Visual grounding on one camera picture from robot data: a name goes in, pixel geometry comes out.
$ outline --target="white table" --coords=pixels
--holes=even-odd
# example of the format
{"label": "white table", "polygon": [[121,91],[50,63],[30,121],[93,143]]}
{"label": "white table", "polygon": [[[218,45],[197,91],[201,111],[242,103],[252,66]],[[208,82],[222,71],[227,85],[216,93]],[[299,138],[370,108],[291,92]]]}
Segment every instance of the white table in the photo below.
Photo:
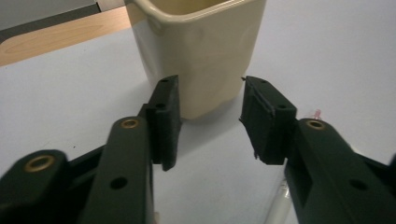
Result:
{"label": "white table", "polygon": [[[396,2],[267,2],[248,76],[298,108],[317,108],[358,151],[388,163],[396,146]],[[0,175],[24,155],[57,148],[74,159],[136,115],[151,88],[131,30],[0,67]],[[185,121],[177,165],[155,166],[161,223],[263,223],[282,167],[253,158],[238,118],[242,92]],[[288,223],[295,223],[290,215]]]}

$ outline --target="table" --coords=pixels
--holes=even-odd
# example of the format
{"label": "table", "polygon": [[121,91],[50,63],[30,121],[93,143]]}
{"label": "table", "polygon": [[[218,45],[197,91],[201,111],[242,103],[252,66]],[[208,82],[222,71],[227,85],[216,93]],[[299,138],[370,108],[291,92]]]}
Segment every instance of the table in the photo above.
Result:
{"label": "table", "polygon": [[[272,82],[299,109],[316,109],[354,148],[388,163],[396,137],[396,2],[268,0],[248,76]],[[0,67],[0,174],[57,148],[69,159],[106,142],[136,115],[149,86],[131,29]],[[177,165],[154,167],[161,223],[263,223],[282,167],[253,158],[238,121],[242,92],[186,120]],[[295,223],[290,213],[287,223]]]}

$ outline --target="black plastic part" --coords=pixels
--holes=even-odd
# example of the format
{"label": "black plastic part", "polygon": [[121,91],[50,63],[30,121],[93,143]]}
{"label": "black plastic part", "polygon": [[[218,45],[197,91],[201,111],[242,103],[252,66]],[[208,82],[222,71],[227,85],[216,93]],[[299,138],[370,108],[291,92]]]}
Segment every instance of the black plastic part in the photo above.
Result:
{"label": "black plastic part", "polygon": [[17,161],[0,181],[0,223],[51,223],[69,185],[66,156],[41,150]]}
{"label": "black plastic part", "polygon": [[246,77],[241,116],[255,155],[266,164],[283,164],[297,108],[271,83]]}
{"label": "black plastic part", "polygon": [[177,141],[181,128],[178,77],[160,80],[139,117],[148,121],[152,160],[167,171],[177,160]]}
{"label": "black plastic part", "polygon": [[139,117],[114,123],[79,223],[153,223],[148,132]]}
{"label": "black plastic part", "polygon": [[301,119],[293,139],[285,175],[300,223],[396,223],[395,198],[330,124]]}

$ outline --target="cream-colored cup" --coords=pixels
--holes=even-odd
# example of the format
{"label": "cream-colored cup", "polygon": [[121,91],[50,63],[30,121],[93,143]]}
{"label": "cream-colored cup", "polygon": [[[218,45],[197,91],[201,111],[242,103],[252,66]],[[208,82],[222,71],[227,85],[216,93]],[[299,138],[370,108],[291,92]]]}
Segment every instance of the cream-colored cup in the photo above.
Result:
{"label": "cream-colored cup", "polygon": [[125,1],[149,82],[179,75],[183,118],[238,94],[265,0]]}

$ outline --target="hole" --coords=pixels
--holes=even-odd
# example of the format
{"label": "hole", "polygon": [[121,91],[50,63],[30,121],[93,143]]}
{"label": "hole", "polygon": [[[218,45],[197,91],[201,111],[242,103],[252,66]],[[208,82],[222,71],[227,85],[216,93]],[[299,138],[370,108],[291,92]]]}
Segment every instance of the hole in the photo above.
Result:
{"label": "hole", "polygon": [[55,162],[55,158],[50,155],[38,156],[29,160],[25,165],[28,173],[38,172],[47,169]]}
{"label": "hole", "polygon": [[353,188],[358,189],[358,190],[367,190],[368,189],[367,185],[364,184],[361,180],[358,180],[358,179],[350,179],[349,180],[349,184]]}
{"label": "hole", "polygon": [[139,120],[137,119],[127,119],[122,122],[121,127],[124,129],[131,129],[136,127],[139,124]]}
{"label": "hole", "polygon": [[309,120],[306,122],[306,124],[316,130],[323,130],[325,128],[324,124],[317,120]]}
{"label": "hole", "polygon": [[157,107],[157,108],[165,108],[165,104],[157,104],[157,105],[155,105],[155,107]]}
{"label": "hole", "polygon": [[122,189],[128,184],[128,180],[124,177],[118,177],[111,181],[110,187],[112,189]]}

